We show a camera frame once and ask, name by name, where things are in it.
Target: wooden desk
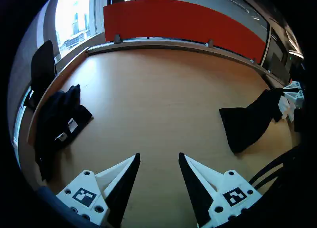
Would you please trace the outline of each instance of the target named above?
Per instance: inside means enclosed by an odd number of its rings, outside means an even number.
[[[86,58],[62,90],[80,84],[93,121],[56,158],[57,193],[84,169],[103,171],[139,152],[122,227],[195,227],[178,153],[249,180],[292,148],[285,121],[239,156],[227,143],[222,107],[246,107],[268,88],[250,67],[180,50],[126,50]]]

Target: orange divider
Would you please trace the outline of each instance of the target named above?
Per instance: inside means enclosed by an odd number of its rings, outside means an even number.
[[[197,4],[176,0],[135,0],[103,8],[106,40],[161,36],[214,45],[256,59],[265,42],[232,18]]]

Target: black office chair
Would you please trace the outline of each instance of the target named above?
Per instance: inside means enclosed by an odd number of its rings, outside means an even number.
[[[44,92],[57,75],[53,43],[48,40],[34,53],[31,61],[31,90],[24,106],[35,111]]]

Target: clothing tag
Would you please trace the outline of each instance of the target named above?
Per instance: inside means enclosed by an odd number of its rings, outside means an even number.
[[[67,135],[65,132],[63,132],[62,134],[60,134],[58,137],[55,138],[55,140],[59,139],[60,141],[64,141],[67,138]]]
[[[77,125],[76,121],[73,118],[69,120],[68,128],[71,131],[71,133],[76,129],[77,126],[78,125]]]

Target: chair backrest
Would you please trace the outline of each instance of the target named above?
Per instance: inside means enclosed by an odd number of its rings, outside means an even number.
[[[45,90],[55,78],[55,75],[53,43],[48,40],[38,48],[31,61],[31,89],[34,91],[32,97],[35,107],[39,103]]]

